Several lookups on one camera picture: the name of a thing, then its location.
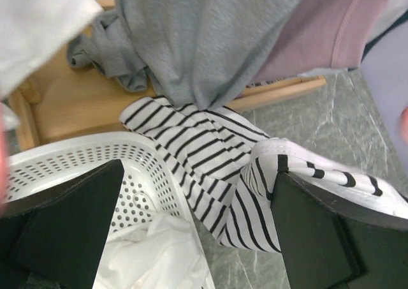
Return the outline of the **grey tank top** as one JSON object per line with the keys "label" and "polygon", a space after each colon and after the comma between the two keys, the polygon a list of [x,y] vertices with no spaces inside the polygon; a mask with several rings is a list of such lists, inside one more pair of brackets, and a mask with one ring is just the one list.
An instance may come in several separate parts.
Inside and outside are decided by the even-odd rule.
{"label": "grey tank top", "polygon": [[66,58],[129,92],[152,84],[176,106],[217,108],[251,82],[300,1],[115,0]]}

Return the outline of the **black white striped tank top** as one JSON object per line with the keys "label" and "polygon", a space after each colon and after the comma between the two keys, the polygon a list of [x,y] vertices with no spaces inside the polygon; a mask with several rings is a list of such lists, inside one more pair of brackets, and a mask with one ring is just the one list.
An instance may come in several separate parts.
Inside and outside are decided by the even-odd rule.
{"label": "black white striped tank top", "polygon": [[153,142],[196,217],[223,246],[281,250],[270,208],[279,172],[374,211],[407,217],[407,200],[388,182],[272,138],[229,108],[174,107],[166,98],[147,97],[119,119]]}

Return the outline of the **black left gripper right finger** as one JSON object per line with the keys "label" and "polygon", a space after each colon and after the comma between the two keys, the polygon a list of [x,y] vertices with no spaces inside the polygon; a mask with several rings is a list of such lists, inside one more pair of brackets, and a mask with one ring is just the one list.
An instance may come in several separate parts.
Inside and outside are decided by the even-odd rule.
{"label": "black left gripper right finger", "polygon": [[291,288],[407,288],[407,220],[279,173],[271,210]]}

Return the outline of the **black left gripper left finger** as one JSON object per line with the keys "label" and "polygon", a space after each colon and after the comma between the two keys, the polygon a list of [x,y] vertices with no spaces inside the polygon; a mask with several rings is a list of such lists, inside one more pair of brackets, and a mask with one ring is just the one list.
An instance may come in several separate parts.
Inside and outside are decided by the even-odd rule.
{"label": "black left gripper left finger", "polygon": [[1,288],[38,279],[92,288],[122,185],[109,161],[70,181],[6,204],[1,214]]}

